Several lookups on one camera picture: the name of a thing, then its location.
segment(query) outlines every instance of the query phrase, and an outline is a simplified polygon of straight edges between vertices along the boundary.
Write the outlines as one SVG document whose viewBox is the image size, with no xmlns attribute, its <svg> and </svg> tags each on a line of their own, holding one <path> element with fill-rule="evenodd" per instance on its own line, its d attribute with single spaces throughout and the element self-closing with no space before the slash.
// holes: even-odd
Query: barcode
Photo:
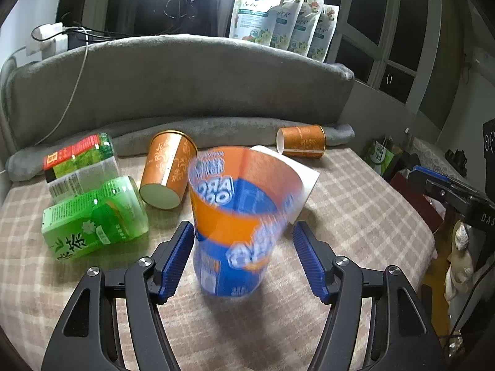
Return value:
<svg viewBox="0 0 495 371">
<path fill-rule="evenodd" d="M 201 269 L 201 287 L 210 294 L 215 294 L 216 276 L 208 272 L 205 268 Z"/>
<path fill-rule="evenodd" d="M 57 197 L 66 194 L 70 191 L 70 185 L 67 180 L 56 181 L 56 184 L 50 186 L 50 194 L 53 197 Z"/>
</svg>

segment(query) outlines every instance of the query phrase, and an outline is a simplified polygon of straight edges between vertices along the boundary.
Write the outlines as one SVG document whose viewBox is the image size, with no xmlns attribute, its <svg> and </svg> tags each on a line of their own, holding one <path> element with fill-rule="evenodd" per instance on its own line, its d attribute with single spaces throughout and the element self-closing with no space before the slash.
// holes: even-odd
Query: paper cup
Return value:
<svg viewBox="0 0 495 371">
<path fill-rule="evenodd" d="M 259 286 L 303 183 L 287 164 L 241 147 L 201 152 L 189 165 L 201 287 L 243 296 Z"/>
<path fill-rule="evenodd" d="M 281 128 L 277 132 L 277 151 L 283 155 L 321 158 L 325 148 L 325 131 L 321 126 Z"/>
<path fill-rule="evenodd" d="M 159 209 L 176 208 L 187 186 L 187 167 L 197 147 L 180 131 L 164 131 L 153 137 L 144 166 L 139 193 Z"/>
</svg>

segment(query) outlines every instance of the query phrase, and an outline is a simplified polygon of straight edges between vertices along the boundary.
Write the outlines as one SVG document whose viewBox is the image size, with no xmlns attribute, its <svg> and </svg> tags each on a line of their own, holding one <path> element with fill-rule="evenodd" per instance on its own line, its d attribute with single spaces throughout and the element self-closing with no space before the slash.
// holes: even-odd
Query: screw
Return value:
<svg viewBox="0 0 495 371">
<path fill-rule="evenodd" d="M 395 265 L 389 267 L 389 273 L 391 275 L 397 276 L 400 275 L 401 272 L 400 267 L 396 267 Z"/>
<path fill-rule="evenodd" d="M 88 276 L 96 276 L 100 273 L 100 268 L 99 267 L 90 267 L 88 271 L 86 272 L 86 275 Z"/>
<path fill-rule="evenodd" d="M 336 257 L 335 262 L 337 263 L 338 266 L 344 267 L 349 265 L 349 259 L 347 257 Z"/>
<path fill-rule="evenodd" d="M 139 266 L 148 267 L 152 264 L 153 260 L 150 257 L 143 257 L 138 261 Z"/>
</svg>

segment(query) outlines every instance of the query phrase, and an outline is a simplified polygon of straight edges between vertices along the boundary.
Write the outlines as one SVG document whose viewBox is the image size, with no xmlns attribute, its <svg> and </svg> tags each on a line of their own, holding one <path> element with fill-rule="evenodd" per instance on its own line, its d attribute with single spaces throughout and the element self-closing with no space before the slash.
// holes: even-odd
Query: white plastic bag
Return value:
<svg viewBox="0 0 495 371">
<path fill-rule="evenodd" d="M 323 9 L 323 0 L 304 0 L 298 19 L 295 21 L 289 51 L 307 56 L 314 30 Z"/>
<path fill-rule="evenodd" d="M 325 60 L 330 42 L 337 26 L 338 5 L 323 5 L 323 10 L 316 24 L 313 40 L 309 46 L 308 57 L 317 61 Z"/>
<path fill-rule="evenodd" d="M 230 23 L 231 39 L 269 46 L 283 0 L 235 0 Z"/>
<path fill-rule="evenodd" d="M 284 0 L 282 6 L 277 9 L 277 20 L 273 31 L 271 47 L 287 50 L 294 31 L 295 21 L 304 0 Z"/>
</svg>

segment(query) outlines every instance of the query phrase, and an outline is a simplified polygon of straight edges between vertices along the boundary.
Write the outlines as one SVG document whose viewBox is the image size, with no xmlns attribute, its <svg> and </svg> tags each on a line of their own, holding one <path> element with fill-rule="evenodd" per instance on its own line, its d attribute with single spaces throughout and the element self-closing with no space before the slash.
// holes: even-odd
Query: plaid bedsheet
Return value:
<svg viewBox="0 0 495 371">
<path fill-rule="evenodd" d="M 121 159 L 123 173 L 140 181 L 145 157 Z M 305 164 L 321 172 L 299 219 L 337 254 L 362 267 L 400 266 L 413 287 L 426 271 L 433 236 L 415 210 L 350 149 L 327 150 Z M 39 370 L 55 324 L 84 272 L 128 267 L 170 239 L 182 220 L 192 220 L 189 198 L 179 208 L 148 207 L 150 231 L 74 262 L 60 263 L 41 235 L 41 215 L 50 206 L 45 181 L 17 184 L 0 218 L 0 325 L 33 368 Z M 119 328 L 127 368 L 137 370 L 125 303 Z M 278 242 L 265 280 L 251 296 L 223 299 L 200 290 L 192 259 L 177 293 L 160 307 L 165 331 L 182 370 L 306 370 L 329 307 L 311 294 L 290 233 Z M 362 366 L 370 319 L 363 302 L 352 368 Z"/>
</svg>

